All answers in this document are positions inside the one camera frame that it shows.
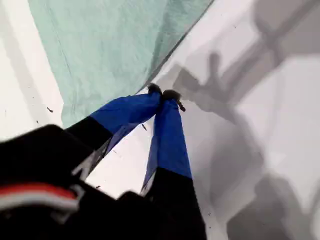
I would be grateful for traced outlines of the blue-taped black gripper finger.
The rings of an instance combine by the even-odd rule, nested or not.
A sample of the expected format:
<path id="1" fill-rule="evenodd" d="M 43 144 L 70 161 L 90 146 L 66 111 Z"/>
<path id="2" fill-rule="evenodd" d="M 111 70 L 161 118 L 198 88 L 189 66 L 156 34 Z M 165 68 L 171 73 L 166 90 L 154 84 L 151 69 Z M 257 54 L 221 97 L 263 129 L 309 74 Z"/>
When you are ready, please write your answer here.
<path id="1" fill-rule="evenodd" d="M 160 87 L 152 83 L 147 93 L 116 98 L 66 131 L 97 152 L 96 166 L 125 136 L 156 114 L 161 98 Z"/>
<path id="2" fill-rule="evenodd" d="M 206 226 L 198 204 L 180 111 L 181 95 L 165 90 L 155 114 L 153 137 L 143 183 L 155 208 L 159 239 L 205 240 Z"/>

